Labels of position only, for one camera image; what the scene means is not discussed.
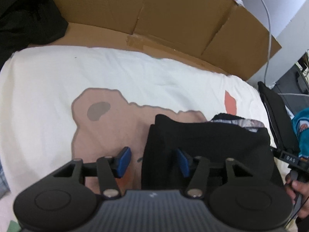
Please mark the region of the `black jacket with floral lining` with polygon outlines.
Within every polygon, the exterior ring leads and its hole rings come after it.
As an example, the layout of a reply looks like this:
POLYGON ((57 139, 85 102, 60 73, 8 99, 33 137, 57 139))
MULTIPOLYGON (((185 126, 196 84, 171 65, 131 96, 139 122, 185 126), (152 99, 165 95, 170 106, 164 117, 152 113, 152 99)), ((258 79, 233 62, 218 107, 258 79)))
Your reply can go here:
POLYGON ((180 123, 157 115, 144 149, 142 189, 184 190, 188 186, 177 164, 177 149, 214 163, 234 158, 266 180, 283 186, 271 152, 268 130, 258 120, 218 114, 209 122, 180 123))

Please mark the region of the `black clothes pile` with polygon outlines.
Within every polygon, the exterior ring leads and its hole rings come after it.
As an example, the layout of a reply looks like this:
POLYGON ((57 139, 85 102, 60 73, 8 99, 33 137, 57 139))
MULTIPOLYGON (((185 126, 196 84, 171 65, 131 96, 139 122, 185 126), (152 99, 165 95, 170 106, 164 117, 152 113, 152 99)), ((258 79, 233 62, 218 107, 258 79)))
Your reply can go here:
POLYGON ((29 44, 62 38, 68 22, 53 0, 1 0, 1 66, 29 44))

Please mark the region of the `folded black garment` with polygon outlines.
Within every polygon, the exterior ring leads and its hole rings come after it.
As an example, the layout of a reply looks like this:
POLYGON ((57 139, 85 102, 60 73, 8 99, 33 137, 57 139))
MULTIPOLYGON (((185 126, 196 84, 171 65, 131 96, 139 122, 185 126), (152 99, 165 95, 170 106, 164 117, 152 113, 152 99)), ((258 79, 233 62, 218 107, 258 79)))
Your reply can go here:
POLYGON ((277 148, 298 156, 300 152, 299 143, 283 99, 261 81, 258 82, 258 91, 266 108, 270 129, 277 148))

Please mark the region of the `teal patterned jersey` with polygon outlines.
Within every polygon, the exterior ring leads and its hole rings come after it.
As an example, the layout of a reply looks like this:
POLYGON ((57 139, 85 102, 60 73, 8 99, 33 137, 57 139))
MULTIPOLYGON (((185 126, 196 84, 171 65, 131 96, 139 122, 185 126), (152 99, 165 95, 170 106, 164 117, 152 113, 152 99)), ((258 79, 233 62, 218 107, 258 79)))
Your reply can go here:
POLYGON ((292 119, 293 131, 299 143, 299 157, 309 156, 309 108, 297 113, 292 119))

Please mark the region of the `dark grey suitcase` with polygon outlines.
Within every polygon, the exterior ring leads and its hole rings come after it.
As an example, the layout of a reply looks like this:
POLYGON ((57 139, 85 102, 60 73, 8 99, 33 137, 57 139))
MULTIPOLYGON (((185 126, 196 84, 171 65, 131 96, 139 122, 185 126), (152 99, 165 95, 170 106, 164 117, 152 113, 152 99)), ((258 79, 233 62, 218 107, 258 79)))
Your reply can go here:
POLYGON ((272 89, 280 95, 284 104, 293 115, 308 108, 308 83, 305 76, 295 64, 275 84, 272 89))

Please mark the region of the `white cartoon bed sheet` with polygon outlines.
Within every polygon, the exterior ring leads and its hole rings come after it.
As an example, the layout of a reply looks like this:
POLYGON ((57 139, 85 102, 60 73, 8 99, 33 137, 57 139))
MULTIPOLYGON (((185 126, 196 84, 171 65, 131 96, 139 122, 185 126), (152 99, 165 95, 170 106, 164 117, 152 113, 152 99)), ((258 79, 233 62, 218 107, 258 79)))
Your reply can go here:
POLYGON ((285 231, 293 206, 283 186, 234 158, 191 156, 184 190, 142 189, 144 149, 159 114, 180 123, 218 114, 258 120, 274 144, 258 91, 234 75, 107 48, 13 54, 1 70, 1 162, 10 190, 1 219, 16 219, 22 231, 285 231), (116 178, 123 147, 132 158, 116 178))

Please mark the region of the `brown cardboard sheet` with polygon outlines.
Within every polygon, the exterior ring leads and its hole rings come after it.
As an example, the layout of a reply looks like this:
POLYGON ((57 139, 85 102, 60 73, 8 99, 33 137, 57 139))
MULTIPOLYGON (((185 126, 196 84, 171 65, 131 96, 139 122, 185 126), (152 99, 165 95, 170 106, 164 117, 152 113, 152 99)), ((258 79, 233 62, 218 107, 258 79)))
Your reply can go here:
POLYGON ((53 0, 68 21, 57 45, 107 47, 251 78, 281 48, 234 0, 53 0))

